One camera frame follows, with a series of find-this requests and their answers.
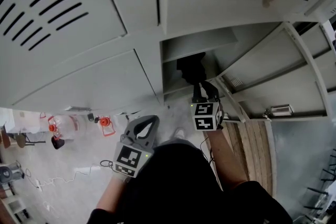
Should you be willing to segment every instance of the black shirt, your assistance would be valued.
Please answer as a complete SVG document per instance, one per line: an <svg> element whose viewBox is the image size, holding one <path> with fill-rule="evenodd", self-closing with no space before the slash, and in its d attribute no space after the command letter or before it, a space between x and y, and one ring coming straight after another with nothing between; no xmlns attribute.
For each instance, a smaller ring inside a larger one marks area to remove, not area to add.
<svg viewBox="0 0 336 224"><path fill-rule="evenodd" d="M116 214L95 209L92 223L292 223L287 212L250 181L220 189L200 150L185 144L159 146L131 179Z"/></svg>

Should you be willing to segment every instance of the shoe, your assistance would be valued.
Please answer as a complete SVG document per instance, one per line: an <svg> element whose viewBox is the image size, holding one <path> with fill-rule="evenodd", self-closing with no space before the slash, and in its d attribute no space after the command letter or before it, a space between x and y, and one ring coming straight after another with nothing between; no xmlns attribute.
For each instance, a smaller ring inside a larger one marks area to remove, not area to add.
<svg viewBox="0 0 336 224"><path fill-rule="evenodd" d="M183 128L177 128L174 133L174 138L185 139L185 131Z"/></svg>

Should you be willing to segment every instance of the floor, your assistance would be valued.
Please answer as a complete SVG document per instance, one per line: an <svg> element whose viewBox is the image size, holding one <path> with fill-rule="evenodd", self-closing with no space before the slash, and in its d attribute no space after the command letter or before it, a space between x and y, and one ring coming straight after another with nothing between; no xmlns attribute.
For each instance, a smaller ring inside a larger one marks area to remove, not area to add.
<svg viewBox="0 0 336 224"><path fill-rule="evenodd" d="M336 95L330 95L336 115ZM272 122L277 155L277 200L295 220L306 214L316 195L307 187L321 188L323 168L336 163L330 157L336 148L336 116L332 121Z"/></svg>
<svg viewBox="0 0 336 224"><path fill-rule="evenodd" d="M148 114L156 114L160 118L157 134L159 144L168 140L177 127L184 128L186 139L197 147L204 140L203 133L194 130L186 101L181 101L170 108L141 112L141 115ZM103 159L113 158L115 143L120 139L121 132L127 123L123 116L119 116L118 119L115 135L104 137L97 125L88 122L85 134L59 150L53 148L50 141L51 135L48 133L30 136L32 139L45 138L46 144L25 148L13 147L6 150L0 145L4 162L11 163L18 160L24 171L28 168L31 172L32 184L27 178L14 182L14 188L37 223L86 223L111 178L110 169L98 168L97 165ZM203 146L209 158L206 145L203 144ZM89 176L77 173L74 181L68 183L63 181L63 179L72 180L78 169L88 174L90 168ZM55 177L59 179L54 179L53 184L50 184L50 178ZM43 192L33 186L35 178L42 185L46 184Z"/></svg>

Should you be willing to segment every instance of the concrete floor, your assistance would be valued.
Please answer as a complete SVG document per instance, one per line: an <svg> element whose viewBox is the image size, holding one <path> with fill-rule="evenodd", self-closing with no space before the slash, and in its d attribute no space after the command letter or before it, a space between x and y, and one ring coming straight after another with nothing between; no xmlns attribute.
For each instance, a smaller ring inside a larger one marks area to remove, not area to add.
<svg viewBox="0 0 336 224"><path fill-rule="evenodd" d="M329 99L335 113L336 95ZM317 195L307 187L321 189L320 179L328 178L322 169L336 163L330 157L336 148L335 121L336 116L323 121L271 123L277 156L277 200L293 220L309 212L304 205L316 202Z"/></svg>
<svg viewBox="0 0 336 224"><path fill-rule="evenodd" d="M185 101L175 106L142 111L141 115L156 114L160 118L157 134L158 143L168 140L177 127L186 130L187 137L196 147L204 140L202 132L195 132L189 105ZM18 160L25 171L28 168L32 174L31 180L35 184L37 178L41 184L49 182L49 178L61 177L66 181L73 179L76 168L86 169L88 173L92 165L98 165L103 159L112 159L116 142L120 139L119 131L112 136L104 137L97 125L88 122L88 130L72 144L55 150L51 144L51 135L35 134L29 137L40 139L42 136L47 144L26 146L25 148L11 147L0 152L5 163ZM209 158L205 143L203 151ZM111 178L111 170L94 166L89 176L77 173L76 179L64 183L62 179L55 179L54 185L46 185L41 193L27 179L14 182L14 189L27 206L28 212L39 224L47 223L86 223L91 211L95 208L100 196Z"/></svg>

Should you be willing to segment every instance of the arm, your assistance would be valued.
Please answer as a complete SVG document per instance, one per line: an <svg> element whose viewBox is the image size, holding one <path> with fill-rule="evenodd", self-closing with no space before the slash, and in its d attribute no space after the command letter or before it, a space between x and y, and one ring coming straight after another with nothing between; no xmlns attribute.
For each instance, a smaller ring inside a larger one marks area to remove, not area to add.
<svg viewBox="0 0 336 224"><path fill-rule="evenodd" d="M97 204L97 209L115 213L125 186L124 180L113 176Z"/></svg>
<svg viewBox="0 0 336 224"><path fill-rule="evenodd" d="M247 181L247 176L221 130L207 132L222 187L233 189Z"/></svg>

